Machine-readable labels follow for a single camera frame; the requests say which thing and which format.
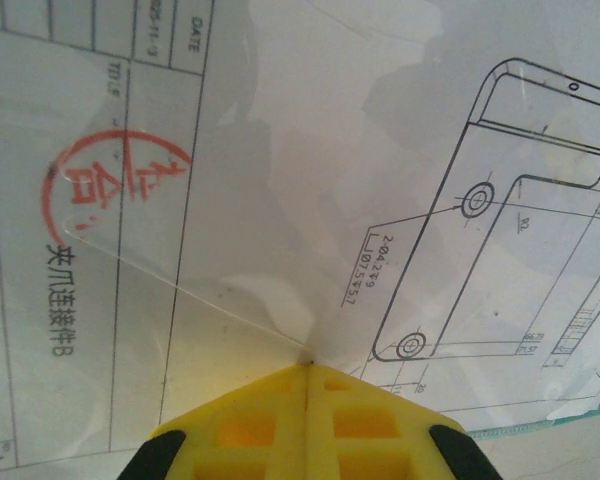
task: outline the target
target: yellow object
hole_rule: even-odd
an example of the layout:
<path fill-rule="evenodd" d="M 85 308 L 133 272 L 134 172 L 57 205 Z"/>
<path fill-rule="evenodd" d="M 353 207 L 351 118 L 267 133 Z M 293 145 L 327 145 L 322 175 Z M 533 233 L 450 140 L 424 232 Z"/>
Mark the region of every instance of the yellow object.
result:
<path fill-rule="evenodd" d="M 453 420 L 321 366 L 296 366 L 161 425 L 186 434 L 166 480 L 454 480 Z"/>

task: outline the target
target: red circular stamp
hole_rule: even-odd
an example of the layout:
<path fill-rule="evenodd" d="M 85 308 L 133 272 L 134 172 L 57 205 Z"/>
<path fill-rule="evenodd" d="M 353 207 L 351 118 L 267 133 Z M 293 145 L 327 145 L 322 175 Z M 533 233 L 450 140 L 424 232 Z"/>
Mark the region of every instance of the red circular stamp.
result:
<path fill-rule="evenodd" d="M 81 138 L 60 152 L 42 184 L 42 218 L 49 235 L 65 244 L 55 210 L 81 209 L 82 220 L 73 228 L 88 230 L 98 224 L 100 212 L 120 205 L 122 195 L 125 202 L 146 202 L 166 179 L 182 176 L 191 164 L 179 146 L 138 130 L 105 130 Z M 59 179 L 66 183 L 58 185 Z"/>

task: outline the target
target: white paper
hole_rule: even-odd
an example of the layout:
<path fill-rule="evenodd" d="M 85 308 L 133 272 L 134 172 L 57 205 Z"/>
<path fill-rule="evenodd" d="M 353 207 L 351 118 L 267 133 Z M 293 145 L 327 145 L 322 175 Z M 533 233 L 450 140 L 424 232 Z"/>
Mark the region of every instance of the white paper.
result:
<path fill-rule="evenodd" d="M 467 429 L 596 408 L 598 11 L 1 1 L 0 478 L 300 355 Z"/>

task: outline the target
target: technical drawing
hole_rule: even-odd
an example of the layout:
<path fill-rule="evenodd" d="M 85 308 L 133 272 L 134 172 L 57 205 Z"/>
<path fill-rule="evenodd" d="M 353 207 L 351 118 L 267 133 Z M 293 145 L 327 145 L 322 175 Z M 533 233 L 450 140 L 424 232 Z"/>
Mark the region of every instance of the technical drawing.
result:
<path fill-rule="evenodd" d="M 369 228 L 343 305 L 379 275 L 393 283 L 378 361 L 565 365 L 600 316 L 600 87 L 522 59 L 493 68 L 429 212 Z"/>

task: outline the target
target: black rubber edge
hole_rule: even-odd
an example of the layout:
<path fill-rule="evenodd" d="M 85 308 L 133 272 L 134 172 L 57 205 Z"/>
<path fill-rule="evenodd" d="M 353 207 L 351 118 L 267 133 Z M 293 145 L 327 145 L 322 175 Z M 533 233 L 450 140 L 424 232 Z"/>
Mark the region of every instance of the black rubber edge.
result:
<path fill-rule="evenodd" d="M 502 480 L 478 444 L 446 425 L 434 425 L 429 435 L 457 480 Z"/>
<path fill-rule="evenodd" d="M 142 444 L 118 480 L 165 480 L 186 433 L 170 430 Z"/>

